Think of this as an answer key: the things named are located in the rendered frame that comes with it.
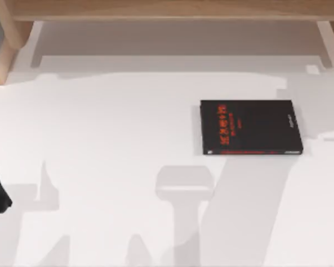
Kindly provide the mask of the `pale wooden shelf unit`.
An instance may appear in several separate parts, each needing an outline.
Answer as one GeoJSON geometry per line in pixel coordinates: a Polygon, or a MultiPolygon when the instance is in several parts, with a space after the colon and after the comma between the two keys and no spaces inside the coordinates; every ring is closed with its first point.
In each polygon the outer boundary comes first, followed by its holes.
{"type": "Polygon", "coordinates": [[[10,65],[33,37],[33,68],[46,56],[269,55],[246,43],[267,29],[300,37],[297,52],[310,55],[318,22],[334,34],[334,0],[0,0],[0,60],[10,65]]]}

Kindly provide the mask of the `black book with red lettering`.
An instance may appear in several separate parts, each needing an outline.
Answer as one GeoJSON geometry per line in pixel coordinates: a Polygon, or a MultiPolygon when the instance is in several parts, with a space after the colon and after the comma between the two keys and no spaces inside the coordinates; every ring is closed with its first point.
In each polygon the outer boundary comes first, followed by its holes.
{"type": "Polygon", "coordinates": [[[204,155],[300,155],[303,143],[290,100],[202,100],[204,155]]]}

